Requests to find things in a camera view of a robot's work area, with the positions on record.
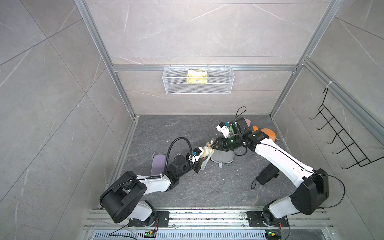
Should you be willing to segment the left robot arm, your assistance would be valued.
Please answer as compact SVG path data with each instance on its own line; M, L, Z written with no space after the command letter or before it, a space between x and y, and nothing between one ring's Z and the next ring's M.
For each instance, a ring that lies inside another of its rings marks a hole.
M176 156L169 163L172 147L177 141L186 141L189 152L185 156ZM140 176L132 171L125 172L100 196L100 206L104 208L113 222L118 224L125 219L138 220L145 226L156 221L157 211L142 197L157 192L166 192L174 189L180 182L180 177L190 171L198 173L205 167L214 150L213 141L204 147L192 149L190 141L185 137L173 140L168 148L165 167L158 175Z

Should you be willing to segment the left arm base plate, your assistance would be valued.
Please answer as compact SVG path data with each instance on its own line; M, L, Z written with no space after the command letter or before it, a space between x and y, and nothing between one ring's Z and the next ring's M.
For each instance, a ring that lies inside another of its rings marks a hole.
M129 227L167 228L169 225L169 220L169 211L157 211L156 214L151 214L145 221L131 219L129 222Z

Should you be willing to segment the purple-lined grey sleeve case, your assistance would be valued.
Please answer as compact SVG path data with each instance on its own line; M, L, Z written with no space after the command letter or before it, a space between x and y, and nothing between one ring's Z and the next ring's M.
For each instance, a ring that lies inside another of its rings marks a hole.
M164 154L153 155L151 176L157 176L163 173L166 168L167 156Z

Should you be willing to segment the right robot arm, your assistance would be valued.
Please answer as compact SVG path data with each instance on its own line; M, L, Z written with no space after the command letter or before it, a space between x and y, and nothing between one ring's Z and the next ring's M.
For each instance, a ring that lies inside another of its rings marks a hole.
M212 144L213 150L230 152L240 147L250 150L270 164L262 170L256 181L265 185L279 173L284 174L296 187L289 196L274 200L262 211L264 225L272 227L288 215L311 215L315 210L323 208L329 198L329 178L323 169L314 168L300 162L276 143L276 134L270 129L250 127L248 119L240 118L233 122L221 122L217 130L222 136Z

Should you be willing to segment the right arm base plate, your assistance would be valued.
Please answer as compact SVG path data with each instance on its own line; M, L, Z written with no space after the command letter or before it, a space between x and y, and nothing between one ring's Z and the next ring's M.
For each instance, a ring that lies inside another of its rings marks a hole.
M290 226L287 216L280 219L267 219L263 216L262 211L247 211L244 214L244 218L248 221L249 227L251 228L287 228Z

